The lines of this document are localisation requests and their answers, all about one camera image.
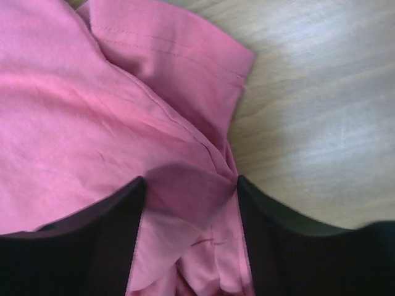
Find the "pink polo shirt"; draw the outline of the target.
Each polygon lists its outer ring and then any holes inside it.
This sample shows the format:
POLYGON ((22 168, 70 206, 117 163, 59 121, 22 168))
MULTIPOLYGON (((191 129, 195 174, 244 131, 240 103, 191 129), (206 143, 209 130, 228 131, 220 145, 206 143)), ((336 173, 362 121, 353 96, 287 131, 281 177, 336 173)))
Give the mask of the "pink polo shirt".
POLYGON ((160 1, 1 2, 1 232, 137 176, 128 295, 252 295, 228 143, 254 54, 160 1))

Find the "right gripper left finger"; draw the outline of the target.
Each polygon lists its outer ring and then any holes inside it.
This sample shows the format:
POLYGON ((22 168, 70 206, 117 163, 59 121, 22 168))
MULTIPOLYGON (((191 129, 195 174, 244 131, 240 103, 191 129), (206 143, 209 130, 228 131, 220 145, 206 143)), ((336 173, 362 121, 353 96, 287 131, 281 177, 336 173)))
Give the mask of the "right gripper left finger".
POLYGON ((1 295, 125 295, 146 182, 33 232, 1 235, 1 295))

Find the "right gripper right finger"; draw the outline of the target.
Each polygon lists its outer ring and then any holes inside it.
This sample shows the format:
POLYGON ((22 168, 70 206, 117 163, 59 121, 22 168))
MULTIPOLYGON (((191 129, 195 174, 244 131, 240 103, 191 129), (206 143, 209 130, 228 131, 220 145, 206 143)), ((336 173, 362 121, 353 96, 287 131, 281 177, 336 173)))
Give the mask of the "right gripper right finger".
POLYGON ((240 176, 237 195, 256 295, 393 295, 394 222, 344 229, 269 197, 240 176))

